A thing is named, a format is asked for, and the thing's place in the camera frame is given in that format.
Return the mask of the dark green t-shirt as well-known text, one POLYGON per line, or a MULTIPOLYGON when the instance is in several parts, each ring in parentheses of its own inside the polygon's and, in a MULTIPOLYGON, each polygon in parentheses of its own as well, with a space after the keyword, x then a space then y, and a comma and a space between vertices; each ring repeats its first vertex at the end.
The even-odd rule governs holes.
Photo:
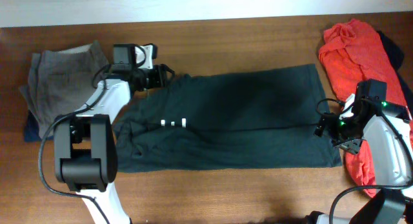
POLYGON ((181 76, 116 122, 118 169, 340 166, 329 138, 314 135, 324 97, 314 65, 181 76))

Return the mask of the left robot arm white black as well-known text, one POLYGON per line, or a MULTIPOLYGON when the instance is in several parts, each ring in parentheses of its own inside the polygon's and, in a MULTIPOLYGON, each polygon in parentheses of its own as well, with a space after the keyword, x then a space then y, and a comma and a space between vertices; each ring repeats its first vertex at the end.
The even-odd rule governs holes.
POLYGON ((111 64, 98 70, 92 78, 95 92, 88 101, 57 116, 45 132, 53 136, 55 177, 68 191, 52 188, 45 179, 44 139, 37 160, 43 186, 54 194, 82 199, 95 223, 131 223, 114 183, 118 162, 112 123, 135 91, 165 88, 175 75, 165 64, 151 69, 111 64))

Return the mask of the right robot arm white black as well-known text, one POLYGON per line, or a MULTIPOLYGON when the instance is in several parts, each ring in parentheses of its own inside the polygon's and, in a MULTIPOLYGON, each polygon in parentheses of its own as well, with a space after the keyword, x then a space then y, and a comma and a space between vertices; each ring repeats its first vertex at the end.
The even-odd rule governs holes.
POLYGON ((376 195, 353 217, 334 216, 338 201, 357 186, 344 190, 333 201, 328 214, 313 211, 307 223, 397 223, 412 217, 412 147, 406 107, 385 101, 380 93, 351 94, 340 115, 327 114, 316 135, 327 130, 334 146, 357 154, 367 143, 372 154, 376 195))

